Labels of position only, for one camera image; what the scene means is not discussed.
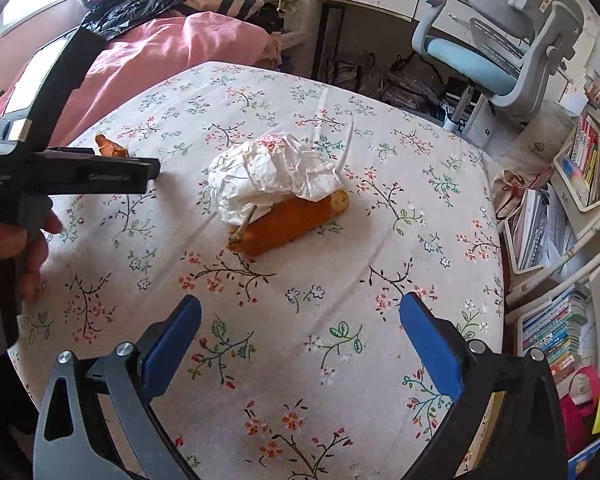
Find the person left hand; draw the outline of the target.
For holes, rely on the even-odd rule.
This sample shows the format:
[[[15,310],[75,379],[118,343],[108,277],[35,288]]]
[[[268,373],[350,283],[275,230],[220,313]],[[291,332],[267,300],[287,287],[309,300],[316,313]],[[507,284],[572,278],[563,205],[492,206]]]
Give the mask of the person left hand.
[[[0,260],[18,259],[23,256],[22,270],[16,289],[24,300],[31,301],[38,296],[41,266],[48,257],[48,244],[44,233],[59,234],[63,228],[53,209],[48,211],[42,226],[32,237],[29,237],[25,228],[0,220]]]

